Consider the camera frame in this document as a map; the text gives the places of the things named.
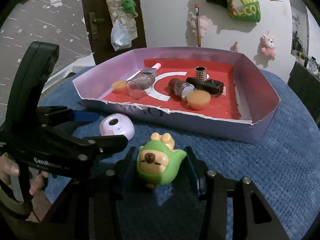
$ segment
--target door handle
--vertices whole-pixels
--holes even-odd
[[[104,22],[104,19],[97,19],[94,12],[89,13],[89,22],[92,40],[97,40],[99,38],[97,25]]]

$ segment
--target hanging fabric organizer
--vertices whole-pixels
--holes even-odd
[[[106,0],[109,14],[112,20],[112,24],[116,23],[118,20],[121,24],[123,24],[129,31],[131,39],[135,39],[138,37],[136,21],[134,16],[131,14],[126,14],[121,5],[122,0]]]

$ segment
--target white oval device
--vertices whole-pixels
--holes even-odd
[[[112,114],[100,123],[102,136],[124,135],[130,141],[134,136],[134,125],[124,114]]]

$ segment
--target green capybara figurine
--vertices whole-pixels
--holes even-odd
[[[132,14],[134,17],[138,16],[136,9],[135,9],[135,7],[137,5],[133,0],[122,0],[121,5],[122,5],[125,13]]]
[[[187,156],[183,150],[174,150],[174,140],[169,133],[151,135],[151,141],[140,147],[137,158],[139,176],[147,181],[147,187],[167,184],[177,176],[180,164]]]

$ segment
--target blue tablecloth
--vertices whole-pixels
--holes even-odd
[[[171,133],[176,142],[175,148],[191,146],[210,169],[230,179],[251,178],[274,209],[290,239],[300,240],[320,211],[320,131],[287,84],[268,71],[262,70],[262,73],[282,101],[260,143],[251,145],[210,138],[133,121],[136,133],[128,148],[143,145],[153,132]],[[83,109],[72,83],[73,78],[53,90],[39,105]],[[98,136],[102,119],[82,127],[67,123],[60,129],[79,138]],[[112,168],[124,158],[128,148],[108,159],[99,157],[92,168],[92,175]],[[69,180],[61,176],[49,178],[45,193],[51,202]],[[172,185],[159,186],[149,194],[127,195],[117,203],[124,240],[198,239],[204,207],[205,202],[199,202],[190,191],[175,192]],[[228,202],[228,208],[227,239],[231,239],[232,202]]]

